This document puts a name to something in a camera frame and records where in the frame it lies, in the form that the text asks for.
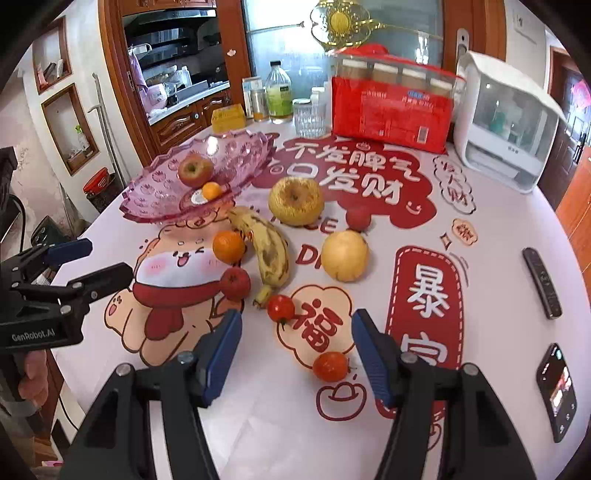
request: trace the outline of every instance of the overripe banana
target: overripe banana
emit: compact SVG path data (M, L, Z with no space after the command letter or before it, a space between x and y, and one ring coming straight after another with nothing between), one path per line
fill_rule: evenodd
M255 248L263 286L256 294L254 304L263 308L273 289L280 288L290 276L287 242L271 222L247 207L232 208L228 211L228 218Z

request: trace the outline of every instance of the door handle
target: door handle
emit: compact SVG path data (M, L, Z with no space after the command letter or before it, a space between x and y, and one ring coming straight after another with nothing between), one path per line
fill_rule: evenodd
M581 157L583 156L583 149L584 149L584 145L585 145L586 141L587 141L587 134L581 135L581 138L579 139L579 143L577 144L577 148L574 151L573 162L575 165L579 164Z

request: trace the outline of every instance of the red tomato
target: red tomato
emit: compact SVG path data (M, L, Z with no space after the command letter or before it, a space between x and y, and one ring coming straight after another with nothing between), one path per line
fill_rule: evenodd
M283 324L296 316L296 306L285 295L273 295L267 303L267 313L273 322Z
M340 382L349 373L349 360L344 353L325 352L314 360L314 374L325 382Z

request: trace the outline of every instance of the wooden door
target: wooden door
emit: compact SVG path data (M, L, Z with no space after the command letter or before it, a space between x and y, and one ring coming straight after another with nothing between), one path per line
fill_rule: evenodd
M568 56L558 60L553 62L550 94L562 107L567 124L561 122L558 125L548 163L538 184L554 210L573 180L591 127L591 106L579 108L573 95L574 86L583 80L583 76Z
M582 158L556 215L569 236L591 298L591 147Z
M579 227L591 205L591 147L585 147L579 166L573 176L556 216L568 237Z

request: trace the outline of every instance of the wooden door frame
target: wooden door frame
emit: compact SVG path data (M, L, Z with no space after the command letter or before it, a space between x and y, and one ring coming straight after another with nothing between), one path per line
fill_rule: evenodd
M505 61L507 26L503 0L443 0L443 69L454 73L460 28L470 35L470 50Z
M125 32L121 22L119 0L99 0L99 27L103 52L111 84L123 121L139 160L145 167L158 155L150 124L137 89L131 89L127 72L131 72Z
M556 73L558 67L572 70L576 73L581 72L577 67L577 64L572 58L570 58L569 52L563 48L550 47L550 75L548 77L548 94L560 105L564 92L564 82L562 82L561 85L556 83Z
M139 160L146 167L160 152L152 136L139 93L135 88L132 90L127 76L127 72L132 70L121 21L120 1L98 0L100 37L121 115ZM234 55L226 56L232 102L244 103L242 79L251 75L251 67L246 47L241 0L217 0L216 10L223 51L236 51Z

